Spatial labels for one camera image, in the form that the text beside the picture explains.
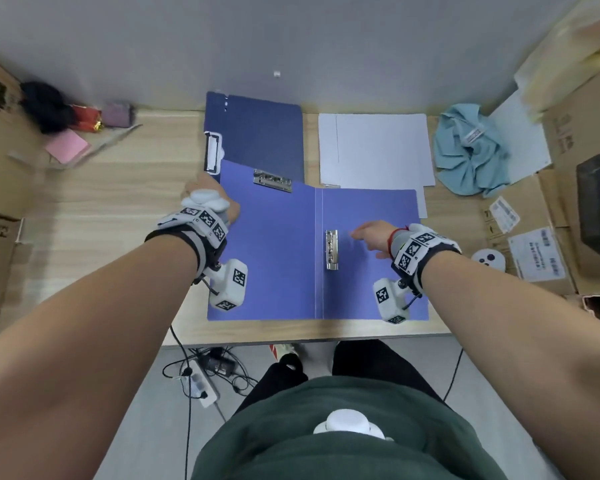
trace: gray floor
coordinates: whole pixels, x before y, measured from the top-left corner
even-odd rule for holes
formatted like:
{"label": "gray floor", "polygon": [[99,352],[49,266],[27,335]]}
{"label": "gray floor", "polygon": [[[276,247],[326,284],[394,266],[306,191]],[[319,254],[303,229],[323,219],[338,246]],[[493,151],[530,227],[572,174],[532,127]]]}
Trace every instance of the gray floor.
{"label": "gray floor", "polygon": [[[386,343],[410,361],[437,393],[444,395],[460,352],[455,338],[416,337],[391,339]],[[328,360],[334,347],[334,342],[303,345],[304,370],[309,378],[329,373]],[[249,374],[258,379],[273,362],[267,346],[236,347],[232,352],[244,362]],[[183,478],[187,400],[179,381],[165,379],[160,373],[165,364],[181,356],[179,349],[160,351],[98,471],[97,480]],[[220,394],[220,410],[229,418],[242,398],[226,382],[214,379],[214,384]],[[467,355],[462,359],[447,402],[473,425],[484,448],[510,480],[557,478]],[[204,444],[222,423],[213,406],[204,409],[194,401],[189,471]]]}

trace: hand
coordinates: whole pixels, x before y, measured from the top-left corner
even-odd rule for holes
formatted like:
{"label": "hand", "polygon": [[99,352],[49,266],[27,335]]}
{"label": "hand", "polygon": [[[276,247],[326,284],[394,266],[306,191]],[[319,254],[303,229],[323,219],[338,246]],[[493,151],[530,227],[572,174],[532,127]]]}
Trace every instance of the hand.
{"label": "hand", "polygon": [[357,241],[364,241],[369,251],[379,251],[376,253],[376,258],[387,259],[389,255],[389,249],[387,248],[387,240],[391,236],[391,233],[398,229],[398,227],[389,224],[385,221],[370,221],[365,222],[360,227],[355,229],[351,233],[353,239]]}
{"label": "hand", "polygon": [[224,188],[222,188],[222,185],[216,182],[216,180],[207,172],[201,171],[195,178],[188,181],[180,194],[180,198],[188,197],[193,191],[202,189],[215,190],[220,194],[220,197],[229,202],[229,209],[227,209],[226,213],[229,222],[233,224],[240,215],[240,204],[230,199],[224,191]]}

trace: wooden desk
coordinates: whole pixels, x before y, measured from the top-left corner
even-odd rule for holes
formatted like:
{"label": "wooden desk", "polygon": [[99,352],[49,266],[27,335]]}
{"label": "wooden desk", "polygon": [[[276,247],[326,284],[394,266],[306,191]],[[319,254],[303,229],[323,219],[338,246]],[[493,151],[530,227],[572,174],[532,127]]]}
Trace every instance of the wooden desk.
{"label": "wooden desk", "polygon": [[[138,246],[156,220],[179,205],[184,181],[204,161],[204,113],[144,111],[128,138],[78,168],[49,172],[36,211],[27,218],[14,259],[0,330],[37,303]],[[306,182],[319,185],[318,116],[304,115]],[[430,119],[430,131],[436,119]],[[459,198],[442,185],[426,188],[425,224],[472,253],[486,241],[479,198]],[[174,321],[184,344],[275,343],[448,333],[430,320],[392,325],[380,320],[207,320],[208,291],[192,287]],[[174,345],[170,335],[164,345]]]}

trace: plastic bag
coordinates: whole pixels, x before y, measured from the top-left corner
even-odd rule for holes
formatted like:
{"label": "plastic bag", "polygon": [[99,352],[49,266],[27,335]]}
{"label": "plastic bag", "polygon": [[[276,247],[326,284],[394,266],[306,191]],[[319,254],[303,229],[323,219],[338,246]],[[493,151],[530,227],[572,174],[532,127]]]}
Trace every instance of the plastic bag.
{"label": "plastic bag", "polygon": [[514,78],[532,121],[600,72],[600,0],[582,0],[558,22]]}

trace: pink sticky note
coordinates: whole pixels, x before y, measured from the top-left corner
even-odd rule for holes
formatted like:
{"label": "pink sticky note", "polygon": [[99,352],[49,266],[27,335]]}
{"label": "pink sticky note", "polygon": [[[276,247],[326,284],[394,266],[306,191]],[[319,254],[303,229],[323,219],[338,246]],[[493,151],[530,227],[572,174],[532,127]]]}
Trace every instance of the pink sticky note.
{"label": "pink sticky note", "polygon": [[69,163],[80,156],[88,147],[90,147],[90,144],[81,138],[78,133],[73,130],[65,130],[49,141],[45,149],[60,163]]}

